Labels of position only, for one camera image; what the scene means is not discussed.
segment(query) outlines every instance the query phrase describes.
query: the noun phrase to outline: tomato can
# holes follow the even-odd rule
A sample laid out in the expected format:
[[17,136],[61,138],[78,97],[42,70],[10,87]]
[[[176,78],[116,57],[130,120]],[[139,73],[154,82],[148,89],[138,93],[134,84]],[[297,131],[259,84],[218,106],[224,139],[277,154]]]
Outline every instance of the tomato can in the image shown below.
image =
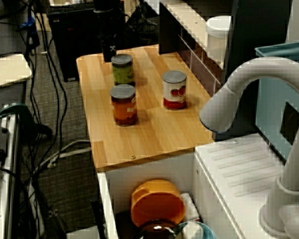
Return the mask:
[[138,121],[135,88],[122,84],[110,90],[114,121],[120,126],[130,126]]
[[129,54],[118,54],[111,58],[114,84],[135,85],[133,57]]
[[186,74],[167,71],[163,74],[163,104],[167,109],[179,110],[186,106]]

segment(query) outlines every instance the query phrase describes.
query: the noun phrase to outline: jar label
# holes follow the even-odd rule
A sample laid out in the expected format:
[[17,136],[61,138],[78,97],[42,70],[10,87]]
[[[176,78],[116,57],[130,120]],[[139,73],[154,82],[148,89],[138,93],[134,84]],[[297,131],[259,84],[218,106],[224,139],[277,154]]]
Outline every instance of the jar label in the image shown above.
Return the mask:
[[136,101],[132,100],[129,103],[116,103],[113,102],[113,114],[118,120],[126,120],[132,118],[137,113]]
[[115,67],[113,66],[114,83],[119,84],[130,84],[134,81],[133,67]]

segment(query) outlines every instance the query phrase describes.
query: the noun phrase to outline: wooden countertop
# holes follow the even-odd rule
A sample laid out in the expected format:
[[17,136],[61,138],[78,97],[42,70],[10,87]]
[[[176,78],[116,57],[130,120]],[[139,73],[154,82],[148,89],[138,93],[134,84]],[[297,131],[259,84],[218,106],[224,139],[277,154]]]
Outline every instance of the wooden countertop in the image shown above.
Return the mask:
[[[133,57],[137,124],[114,123],[110,89],[114,86],[111,63],[101,54],[77,59],[94,164],[98,172],[180,155],[213,142],[199,120],[210,96],[177,53],[159,55],[157,45],[118,51]],[[162,105],[162,74],[180,70],[187,75],[186,108]]]

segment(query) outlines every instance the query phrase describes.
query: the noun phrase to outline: can label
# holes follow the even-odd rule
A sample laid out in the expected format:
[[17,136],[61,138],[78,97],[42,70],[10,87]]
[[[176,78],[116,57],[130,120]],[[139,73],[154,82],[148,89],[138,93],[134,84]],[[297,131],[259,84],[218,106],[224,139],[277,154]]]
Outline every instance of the can label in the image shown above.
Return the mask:
[[119,124],[132,124],[137,119],[136,99],[133,98],[128,103],[116,103],[113,104],[114,119]]
[[163,81],[164,106],[170,109],[185,107],[186,81],[169,83]]

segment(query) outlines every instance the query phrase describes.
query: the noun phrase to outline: green jar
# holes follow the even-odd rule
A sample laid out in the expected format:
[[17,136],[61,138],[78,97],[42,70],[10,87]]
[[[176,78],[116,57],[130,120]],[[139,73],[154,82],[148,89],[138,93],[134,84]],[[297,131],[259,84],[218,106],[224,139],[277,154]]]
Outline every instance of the green jar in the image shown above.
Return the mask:
[[133,72],[133,57],[128,54],[118,54],[111,58],[114,84],[135,85]]

